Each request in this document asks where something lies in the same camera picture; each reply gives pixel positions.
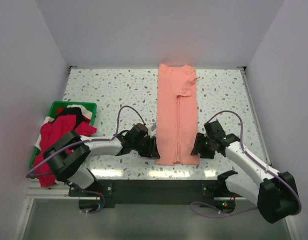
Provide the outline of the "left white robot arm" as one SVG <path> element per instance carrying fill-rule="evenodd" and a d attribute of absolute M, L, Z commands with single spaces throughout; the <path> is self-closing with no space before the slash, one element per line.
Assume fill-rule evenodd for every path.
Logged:
<path fill-rule="evenodd" d="M 141 157 L 159 159 L 156 124 L 138 123 L 115 138 L 88 137 L 72 130 L 43 153 L 43 159 L 59 182 L 71 182 L 86 196 L 100 191 L 95 175 L 82 166 L 87 157 L 122 156 L 136 151 Z"/>

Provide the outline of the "salmon pink t shirt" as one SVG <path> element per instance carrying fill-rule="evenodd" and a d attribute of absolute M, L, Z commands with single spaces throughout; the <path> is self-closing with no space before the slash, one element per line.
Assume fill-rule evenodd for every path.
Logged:
<path fill-rule="evenodd" d="M 189 65 L 158 68 L 157 150 L 158 165 L 198 165 L 191 155 L 198 132 L 196 70 Z"/>

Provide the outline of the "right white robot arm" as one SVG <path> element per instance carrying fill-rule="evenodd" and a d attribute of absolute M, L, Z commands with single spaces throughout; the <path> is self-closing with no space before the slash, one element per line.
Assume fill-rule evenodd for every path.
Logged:
<path fill-rule="evenodd" d="M 252 202 L 271 224 L 301 211 L 296 181 L 289 172 L 279 172 L 249 153 L 242 140 L 233 133 L 226 134 L 217 120 L 205 123 L 204 128 L 205 133 L 197 133 L 191 154 L 213 159 L 219 153 L 238 165 L 255 183 L 253 189 L 248 189 L 238 182 L 239 173 L 229 170 L 218 175 L 213 196 L 240 195 Z"/>

